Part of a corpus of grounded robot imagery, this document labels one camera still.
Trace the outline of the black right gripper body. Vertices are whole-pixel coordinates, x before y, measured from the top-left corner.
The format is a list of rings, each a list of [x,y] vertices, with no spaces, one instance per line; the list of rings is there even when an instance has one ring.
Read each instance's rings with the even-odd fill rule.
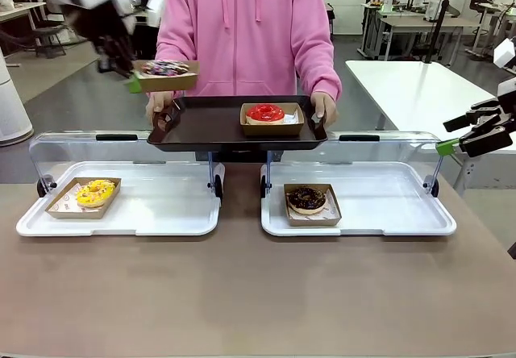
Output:
[[[500,107],[502,109],[501,122],[499,126],[504,129],[504,132],[511,134],[515,132],[516,121],[515,121],[515,100],[509,100],[507,102],[500,101]]]

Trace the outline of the person's right hand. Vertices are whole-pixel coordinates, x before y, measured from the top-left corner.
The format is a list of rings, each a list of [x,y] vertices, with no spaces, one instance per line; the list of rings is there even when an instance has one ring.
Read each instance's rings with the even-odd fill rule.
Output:
[[[174,106],[180,111],[180,106],[176,103],[176,99],[182,95],[182,91],[173,92],[152,92],[148,95],[148,103],[145,107],[145,114],[151,126],[154,125],[155,114],[159,114],[164,108]]]

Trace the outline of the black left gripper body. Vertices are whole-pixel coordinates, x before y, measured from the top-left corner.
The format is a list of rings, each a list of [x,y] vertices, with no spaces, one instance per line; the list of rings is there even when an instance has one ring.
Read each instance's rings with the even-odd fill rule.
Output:
[[[74,29],[97,54],[132,54],[130,36],[113,2],[92,9],[74,7]]]

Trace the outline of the person's left hand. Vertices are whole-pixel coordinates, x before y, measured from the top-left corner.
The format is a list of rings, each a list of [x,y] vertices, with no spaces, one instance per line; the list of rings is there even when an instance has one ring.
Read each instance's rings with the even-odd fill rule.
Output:
[[[330,94],[315,91],[310,95],[310,101],[314,107],[315,117],[322,120],[325,127],[329,127],[339,117],[335,100]]]

